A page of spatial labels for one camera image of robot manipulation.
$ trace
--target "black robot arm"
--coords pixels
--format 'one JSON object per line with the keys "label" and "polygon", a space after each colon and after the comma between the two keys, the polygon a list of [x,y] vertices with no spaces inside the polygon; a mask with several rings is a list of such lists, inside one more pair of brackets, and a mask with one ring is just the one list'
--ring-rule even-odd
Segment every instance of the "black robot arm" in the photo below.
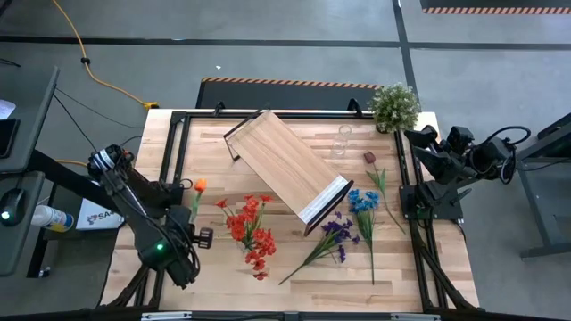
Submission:
{"label": "black robot arm", "polygon": [[[505,130],[521,129],[525,136],[512,143],[497,135]],[[521,126],[502,128],[480,144],[467,128],[452,127],[446,139],[436,142],[438,133],[432,126],[421,131],[405,130],[415,156],[434,180],[405,186],[402,200],[406,218],[460,219],[459,201],[469,193],[457,190],[480,179],[500,179],[509,183],[515,171],[516,145],[525,141],[531,131]]]}
{"label": "black robot arm", "polygon": [[[132,153],[114,144],[89,158],[89,175],[106,190],[135,235],[135,248],[144,266],[164,269],[173,282],[186,288],[200,272],[194,243],[209,249],[212,230],[201,229],[194,235],[189,224],[191,210],[175,204],[182,186],[170,188],[161,182],[149,182],[131,164]],[[143,195],[144,201],[137,196]],[[160,218],[165,218],[161,225]]]}

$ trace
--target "black clamp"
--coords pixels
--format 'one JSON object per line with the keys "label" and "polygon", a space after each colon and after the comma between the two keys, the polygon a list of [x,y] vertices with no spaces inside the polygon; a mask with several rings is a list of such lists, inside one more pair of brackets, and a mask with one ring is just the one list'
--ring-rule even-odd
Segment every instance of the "black clamp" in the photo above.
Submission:
{"label": "black clamp", "polygon": [[347,105],[347,111],[355,111],[355,117],[358,118],[363,117],[363,110],[360,108],[360,105],[355,98],[351,98],[349,100],[349,104]]}
{"label": "black clamp", "polygon": [[218,115],[220,114],[220,111],[226,109],[226,105],[224,104],[224,102],[220,101],[216,104],[216,107],[214,107],[214,113],[213,116],[214,117],[218,117]]}

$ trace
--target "white paper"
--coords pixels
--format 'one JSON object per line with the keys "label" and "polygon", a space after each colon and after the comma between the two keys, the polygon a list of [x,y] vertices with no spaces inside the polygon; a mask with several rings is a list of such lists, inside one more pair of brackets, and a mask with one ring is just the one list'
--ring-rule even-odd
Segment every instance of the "white paper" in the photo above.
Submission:
{"label": "white paper", "polygon": [[8,119],[8,116],[16,109],[14,103],[0,99],[0,120]]}
{"label": "white paper", "polygon": [[117,228],[125,219],[103,206],[99,206],[90,200],[83,199],[81,209],[79,210],[78,224],[75,226],[78,230],[94,230],[94,229],[112,229]]}

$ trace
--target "clear glass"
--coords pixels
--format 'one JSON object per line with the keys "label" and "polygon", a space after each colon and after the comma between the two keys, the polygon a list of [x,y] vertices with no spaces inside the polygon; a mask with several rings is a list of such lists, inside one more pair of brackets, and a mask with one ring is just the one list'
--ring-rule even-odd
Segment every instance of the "clear glass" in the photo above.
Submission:
{"label": "clear glass", "polygon": [[349,125],[342,125],[339,127],[339,132],[335,136],[335,140],[331,146],[331,152],[334,155],[345,155],[345,150],[347,149],[347,144],[349,143],[351,132],[351,126]]}

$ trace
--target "wooden table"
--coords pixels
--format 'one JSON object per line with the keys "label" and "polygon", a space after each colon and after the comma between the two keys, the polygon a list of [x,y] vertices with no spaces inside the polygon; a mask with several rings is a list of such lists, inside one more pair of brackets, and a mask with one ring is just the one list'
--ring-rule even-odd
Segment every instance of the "wooden table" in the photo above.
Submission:
{"label": "wooden table", "polygon": [[[171,110],[149,111],[137,157],[137,170],[150,180],[156,180],[159,176],[171,113]],[[221,210],[213,205],[218,200],[228,198],[231,208],[241,208],[246,194],[264,193],[275,196],[242,160],[233,162],[228,154],[222,135],[239,120],[192,120],[182,177],[193,180],[206,178],[208,181],[195,223],[199,228],[213,228],[214,242],[210,250],[198,250],[201,273],[196,282],[184,291],[165,276],[161,309],[421,311],[408,224],[401,218],[398,189],[402,181],[393,135],[377,133],[374,124],[367,120],[285,120],[317,155],[345,178],[353,179],[354,188],[360,188],[361,191],[375,190],[373,182],[365,173],[365,170],[372,169],[363,159],[364,152],[372,151],[377,157],[377,167],[386,168],[389,208],[407,234],[404,235],[393,223],[383,207],[379,208],[374,232],[375,285],[370,280],[370,260],[365,243],[347,243],[347,260],[343,264],[335,263],[330,257],[320,259],[300,270],[289,281],[278,285],[305,259],[321,233],[316,230],[303,237],[305,225],[301,220],[279,200],[270,203],[262,225],[271,228],[276,239],[277,253],[267,259],[268,279],[258,281],[252,277],[251,266],[244,263],[244,254],[226,229]],[[336,158],[331,154],[331,144],[343,124],[352,126],[352,137],[346,154]],[[437,128],[436,117],[432,112],[420,114],[418,128],[426,124]],[[178,132],[175,146],[178,146],[179,137]],[[173,154],[176,154],[177,147],[174,149]],[[405,142],[405,149],[409,151],[408,142]],[[172,177],[174,162],[173,158],[169,177]],[[411,170],[409,176],[414,184]],[[190,200],[191,192],[187,192],[183,203],[190,205]],[[343,201],[337,209],[346,216],[347,201]],[[448,221],[436,220],[434,233],[443,270],[465,298],[477,306],[476,288],[461,232]],[[133,247],[133,234],[128,226],[123,227],[112,255],[101,303],[113,300],[139,266],[137,252]],[[431,273],[427,273],[427,278],[431,298],[436,302]],[[147,297],[152,292],[152,284],[153,282],[148,284]]]}

